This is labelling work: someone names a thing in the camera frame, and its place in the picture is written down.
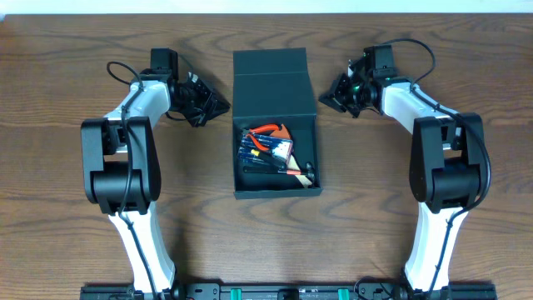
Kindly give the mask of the red handled pliers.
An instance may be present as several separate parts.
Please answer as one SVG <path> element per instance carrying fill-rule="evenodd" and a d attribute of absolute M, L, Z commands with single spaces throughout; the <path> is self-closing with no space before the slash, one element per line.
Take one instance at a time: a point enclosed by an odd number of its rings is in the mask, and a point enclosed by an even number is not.
<path fill-rule="evenodd" d="M 269 123 L 260 127 L 248 128 L 242 131 L 243 137 L 250 138 L 253 145 L 262 152 L 269 152 L 270 148 L 261 144 L 260 138 L 264 137 L 266 133 L 278 132 L 281 126 L 275 123 Z"/>

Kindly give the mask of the dark green gift box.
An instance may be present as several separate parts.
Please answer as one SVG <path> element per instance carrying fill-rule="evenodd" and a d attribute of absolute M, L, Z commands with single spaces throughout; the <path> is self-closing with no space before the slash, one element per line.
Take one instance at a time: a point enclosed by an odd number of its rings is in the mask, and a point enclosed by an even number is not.
<path fill-rule="evenodd" d="M 316 140 L 316 99 L 306 49 L 246 50 L 233 53 L 232 158 L 235 198 L 315 197 L 321 194 Z M 237 156 L 242 132 L 269 123 L 285 125 L 300 168 L 310 163 L 315 180 L 303 187 L 294 175 L 243 172 Z"/>

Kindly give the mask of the orange scraper with wooden handle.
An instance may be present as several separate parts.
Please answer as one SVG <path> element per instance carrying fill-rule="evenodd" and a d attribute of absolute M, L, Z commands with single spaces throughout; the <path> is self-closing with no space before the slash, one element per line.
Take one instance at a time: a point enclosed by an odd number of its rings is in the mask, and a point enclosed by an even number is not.
<path fill-rule="evenodd" d="M 288 132 L 288 129 L 286 128 L 284 124 L 281 125 L 280 130 L 272 132 L 270 136 L 274 138 L 284 138 L 284 139 L 291 140 L 291 134 Z M 301 170 L 298 163 L 296 162 L 296 159 L 293 153 L 291 153 L 287 167 L 289 170 L 293 170 L 293 171 Z M 312 181 L 306 175 L 296 175 L 296 179 L 301 183 L 301 185 L 304 188 L 309 188 L 312 185 Z"/>

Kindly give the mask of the blue precision screwdriver set case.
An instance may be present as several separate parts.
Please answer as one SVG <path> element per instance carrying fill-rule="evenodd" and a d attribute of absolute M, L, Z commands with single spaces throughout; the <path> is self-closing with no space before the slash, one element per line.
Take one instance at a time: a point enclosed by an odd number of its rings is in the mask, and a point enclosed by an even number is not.
<path fill-rule="evenodd" d="M 275 158 L 284 161 L 286 165 L 289 163 L 289 159 L 293 149 L 292 140 L 265 135 L 264 137 L 261 137 L 259 141 L 261 142 L 261 144 L 270 148 L 270 151 L 265 153 L 270 153 Z M 238 151 L 240 148 L 253 148 L 258 150 L 253 145 L 249 137 L 242 137 Z"/>

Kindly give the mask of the black yellow small screwdriver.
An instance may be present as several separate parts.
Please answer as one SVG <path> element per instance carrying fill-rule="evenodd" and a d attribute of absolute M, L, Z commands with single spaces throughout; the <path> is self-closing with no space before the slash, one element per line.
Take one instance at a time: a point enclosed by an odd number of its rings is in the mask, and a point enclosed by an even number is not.
<path fill-rule="evenodd" d="M 270 153 L 253 148 L 240 148 L 237 157 L 245 163 L 271 165 L 276 168 L 286 169 L 286 163 L 284 161 L 272 156 Z"/>

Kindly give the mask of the small black handled claw hammer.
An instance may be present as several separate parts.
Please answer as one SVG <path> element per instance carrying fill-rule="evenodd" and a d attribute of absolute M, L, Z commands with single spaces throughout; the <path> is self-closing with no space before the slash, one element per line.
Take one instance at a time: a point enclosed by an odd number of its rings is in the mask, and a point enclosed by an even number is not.
<path fill-rule="evenodd" d="M 242 168 L 244 173 L 257 173 L 257 174 L 286 174 L 286 175 L 302 175 L 309 178 L 315 177 L 315 172 L 313 167 L 309 167 L 307 170 L 294 170 L 294 169 L 281 169 L 276 167 L 251 167 L 245 166 Z"/>

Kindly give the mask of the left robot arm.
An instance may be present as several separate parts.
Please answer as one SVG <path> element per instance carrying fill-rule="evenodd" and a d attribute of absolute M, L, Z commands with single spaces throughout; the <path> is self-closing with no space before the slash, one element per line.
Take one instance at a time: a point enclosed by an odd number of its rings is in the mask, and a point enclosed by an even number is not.
<path fill-rule="evenodd" d="M 176 266 L 157 217 L 162 175 L 153 129 L 161 117 L 180 113 L 193 127 L 227 113 L 229 102 L 195 73 L 179 82 L 168 69 L 135 72 L 124 100 L 104 117 L 81 125 L 83 182 L 118 230 L 132 265 L 126 286 L 82 287 L 82 299 L 173 299 Z"/>

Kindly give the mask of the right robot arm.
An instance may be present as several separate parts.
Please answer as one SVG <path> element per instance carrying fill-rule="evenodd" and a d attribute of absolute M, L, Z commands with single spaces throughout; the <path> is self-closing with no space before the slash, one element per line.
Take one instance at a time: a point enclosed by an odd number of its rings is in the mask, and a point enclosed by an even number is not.
<path fill-rule="evenodd" d="M 358 117 L 375 108 L 411 134 L 409 182 L 418 202 L 416 234 L 397 299 L 450 299 L 450 265 L 469 211 L 485 198 L 491 162 L 481 117 L 441 106 L 406 77 L 341 74 L 319 98 Z"/>

